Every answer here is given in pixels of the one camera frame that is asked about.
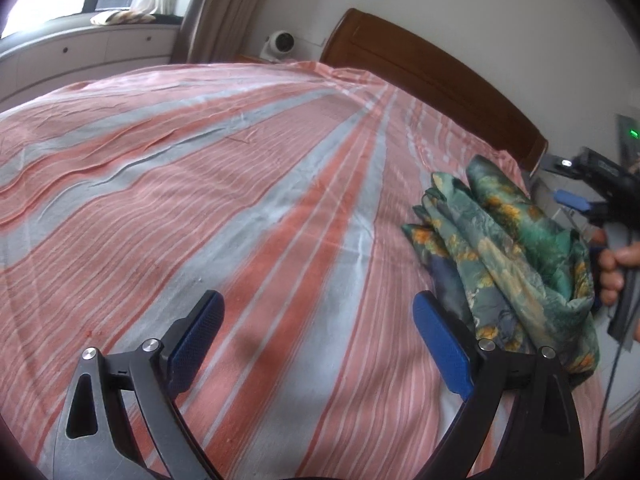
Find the pink bedsheet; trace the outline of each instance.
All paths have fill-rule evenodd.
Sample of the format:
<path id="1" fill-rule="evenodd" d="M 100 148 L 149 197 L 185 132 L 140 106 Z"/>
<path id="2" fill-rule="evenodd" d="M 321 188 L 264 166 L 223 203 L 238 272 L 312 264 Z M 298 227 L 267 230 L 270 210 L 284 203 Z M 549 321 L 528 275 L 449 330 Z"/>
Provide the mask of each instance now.
<path id="1" fill-rule="evenodd" d="M 4 420 L 50 474 L 82 349 L 133 349 L 212 288 L 225 322 L 177 404 L 226 478 L 412 478 L 450 419 L 400 225 L 476 153 L 521 183 L 433 108 L 315 63 L 142 70 L 0 114 Z M 598 380 L 574 397 L 591 469 Z"/>

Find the drawer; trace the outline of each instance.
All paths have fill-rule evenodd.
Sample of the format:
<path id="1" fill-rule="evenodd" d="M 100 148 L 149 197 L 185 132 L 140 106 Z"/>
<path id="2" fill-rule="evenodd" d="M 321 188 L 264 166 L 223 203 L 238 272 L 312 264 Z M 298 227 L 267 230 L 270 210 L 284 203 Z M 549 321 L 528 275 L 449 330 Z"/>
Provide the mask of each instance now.
<path id="1" fill-rule="evenodd" d="M 17 85 L 23 88 L 59 74 L 102 64 L 108 39 L 108 32 L 92 32 L 30 46 L 20 53 Z"/>
<path id="2" fill-rule="evenodd" d="M 0 101 L 17 90 L 18 56 L 0 61 Z"/>
<path id="3" fill-rule="evenodd" d="M 174 50 L 178 28 L 137 28 L 109 33 L 105 62 L 140 57 L 170 56 Z"/>

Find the folded floral garment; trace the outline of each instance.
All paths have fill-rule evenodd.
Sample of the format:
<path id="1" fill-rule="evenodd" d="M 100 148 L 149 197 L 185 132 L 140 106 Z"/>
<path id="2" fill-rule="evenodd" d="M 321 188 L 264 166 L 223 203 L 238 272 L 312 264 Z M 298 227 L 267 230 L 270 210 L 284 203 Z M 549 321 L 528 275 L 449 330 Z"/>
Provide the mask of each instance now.
<path id="1" fill-rule="evenodd" d="M 422 223 L 402 226 L 436 297 L 478 339 L 514 352 L 551 346 L 580 384 L 599 359 L 588 248 L 483 156 L 466 177 L 468 187 L 433 173 L 414 207 Z"/>

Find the finger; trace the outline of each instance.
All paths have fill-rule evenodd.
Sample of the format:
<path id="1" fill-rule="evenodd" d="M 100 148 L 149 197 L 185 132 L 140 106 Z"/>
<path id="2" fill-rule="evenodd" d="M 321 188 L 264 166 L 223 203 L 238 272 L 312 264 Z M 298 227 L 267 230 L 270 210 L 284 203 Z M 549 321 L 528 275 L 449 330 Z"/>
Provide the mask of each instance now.
<path id="1" fill-rule="evenodd" d="M 618 293 L 615 290 L 605 289 L 600 293 L 600 301 L 607 306 L 615 305 L 617 300 Z"/>
<path id="2" fill-rule="evenodd" d="M 613 251 L 610 251 L 608 249 L 604 249 L 600 253 L 600 256 L 598 257 L 598 263 L 600 264 L 600 268 L 602 270 L 616 270 L 616 267 L 618 266 Z"/>
<path id="3" fill-rule="evenodd" d="M 618 249 L 615 257 L 621 265 L 627 267 L 640 266 L 640 242 Z"/>
<path id="4" fill-rule="evenodd" d="M 600 285 L 607 290 L 620 292 L 625 286 L 625 279 L 619 272 L 603 272 L 600 274 Z"/>
<path id="5" fill-rule="evenodd" d="M 591 245 L 607 245 L 607 234 L 604 232 L 604 229 L 594 231 L 590 243 Z"/>

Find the brown headboard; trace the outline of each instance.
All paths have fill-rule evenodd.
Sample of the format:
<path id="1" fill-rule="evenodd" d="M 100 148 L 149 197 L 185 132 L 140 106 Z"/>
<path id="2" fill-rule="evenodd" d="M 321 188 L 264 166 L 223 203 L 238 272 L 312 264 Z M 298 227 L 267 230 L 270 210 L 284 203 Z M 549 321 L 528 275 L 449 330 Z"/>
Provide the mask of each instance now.
<path id="1" fill-rule="evenodd" d="M 369 70 L 405 90 L 533 171 L 548 142 L 505 96 L 437 46 L 404 28 L 349 9 L 321 62 Z"/>

